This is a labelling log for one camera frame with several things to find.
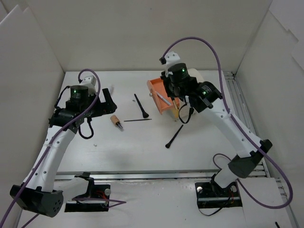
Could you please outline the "orange drawer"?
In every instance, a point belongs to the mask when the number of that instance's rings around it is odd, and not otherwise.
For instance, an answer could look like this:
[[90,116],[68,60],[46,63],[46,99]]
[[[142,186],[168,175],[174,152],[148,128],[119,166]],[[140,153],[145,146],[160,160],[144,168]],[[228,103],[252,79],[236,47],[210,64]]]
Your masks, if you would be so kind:
[[174,108],[173,102],[167,96],[163,81],[160,78],[148,80],[147,86],[160,114]]

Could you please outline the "clear silver makeup stick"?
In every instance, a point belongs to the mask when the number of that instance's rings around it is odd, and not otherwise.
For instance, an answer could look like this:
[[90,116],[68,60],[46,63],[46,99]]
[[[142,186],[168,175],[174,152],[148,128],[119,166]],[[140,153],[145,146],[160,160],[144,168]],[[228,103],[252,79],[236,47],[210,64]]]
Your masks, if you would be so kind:
[[156,94],[165,104],[167,104],[168,106],[171,105],[171,103],[167,99],[165,99],[159,92],[156,92]]

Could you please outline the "yellow drawer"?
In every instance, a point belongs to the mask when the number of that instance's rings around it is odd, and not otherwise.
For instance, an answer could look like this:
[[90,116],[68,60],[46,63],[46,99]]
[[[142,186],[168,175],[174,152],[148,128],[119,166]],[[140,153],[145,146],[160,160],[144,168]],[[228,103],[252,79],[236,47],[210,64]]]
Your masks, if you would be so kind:
[[174,119],[178,119],[179,118],[179,110],[180,110],[180,107],[181,107],[181,102],[180,101],[178,101],[178,100],[175,100],[176,101],[176,104],[177,104],[177,106],[178,106],[178,110],[176,110],[175,108],[174,108],[174,106],[172,105],[172,107],[171,107],[171,112],[172,112],[172,114],[173,114],[173,118]]

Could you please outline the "cream round drawer organizer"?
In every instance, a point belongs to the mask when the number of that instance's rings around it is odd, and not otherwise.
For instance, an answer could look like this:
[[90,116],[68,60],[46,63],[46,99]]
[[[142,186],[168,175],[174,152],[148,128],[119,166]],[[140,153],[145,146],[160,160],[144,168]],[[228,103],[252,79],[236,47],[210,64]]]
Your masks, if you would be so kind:
[[[178,100],[181,102],[181,107],[179,110],[179,117],[183,118],[183,117],[188,117],[189,116],[189,111],[191,109],[190,105],[198,105],[199,103],[199,95],[197,93],[195,93],[195,91],[192,91],[188,94],[189,98],[186,98],[186,96],[184,98],[175,98],[175,100]],[[167,110],[164,111],[162,113],[162,115],[166,113],[169,116],[171,116],[173,118],[173,114],[171,112],[171,110]]]

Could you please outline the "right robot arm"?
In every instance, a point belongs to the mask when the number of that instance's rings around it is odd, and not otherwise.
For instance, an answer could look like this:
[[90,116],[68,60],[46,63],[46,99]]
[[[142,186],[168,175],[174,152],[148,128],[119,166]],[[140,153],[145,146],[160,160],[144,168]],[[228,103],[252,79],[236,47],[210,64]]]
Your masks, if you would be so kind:
[[208,81],[190,76],[184,63],[168,67],[161,79],[168,97],[178,98],[212,122],[236,150],[236,156],[219,171],[210,184],[211,192],[220,196],[238,178],[246,178],[273,146],[262,140],[224,106],[222,93]]

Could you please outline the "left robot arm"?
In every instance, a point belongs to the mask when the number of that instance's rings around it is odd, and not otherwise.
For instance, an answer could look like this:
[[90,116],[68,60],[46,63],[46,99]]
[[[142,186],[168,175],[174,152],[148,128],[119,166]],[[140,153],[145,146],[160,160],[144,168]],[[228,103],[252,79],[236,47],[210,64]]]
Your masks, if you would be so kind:
[[23,210],[53,218],[62,205],[78,196],[95,194],[94,179],[88,172],[55,187],[55,177],[63,156],[84,119],[112,114],[117,106],[108,88],[95,89],[94,83],[70,86],[65,108],[56,108],[49,120],[45,143],[32,171],[20,185],[13,185],[10,196]]

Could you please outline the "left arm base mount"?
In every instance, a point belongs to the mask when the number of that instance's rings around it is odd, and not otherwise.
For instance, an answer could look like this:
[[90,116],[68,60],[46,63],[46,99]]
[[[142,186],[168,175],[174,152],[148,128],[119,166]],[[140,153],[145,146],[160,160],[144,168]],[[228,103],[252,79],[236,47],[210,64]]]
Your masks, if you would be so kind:
[[84,200],[73,200],[66,203],[65,212],[107,212],[109,202],[104,201],[104,199],[110,199],[110,184],[95,184],[89,172],[83,172],[83,174],[75,177],[81,177],[89,181],[88,189],[85,194],[76,197],[77,199],[85,198]]

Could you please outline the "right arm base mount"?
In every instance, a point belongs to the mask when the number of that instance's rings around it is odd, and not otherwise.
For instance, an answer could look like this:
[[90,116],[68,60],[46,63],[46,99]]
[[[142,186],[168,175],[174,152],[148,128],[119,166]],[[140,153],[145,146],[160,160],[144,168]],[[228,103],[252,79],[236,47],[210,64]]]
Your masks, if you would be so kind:
[[223,209],[243,206],[235,181],[227,187],[221,188],[212,176],[209,182],[196,182],[195,190],[199,209]]

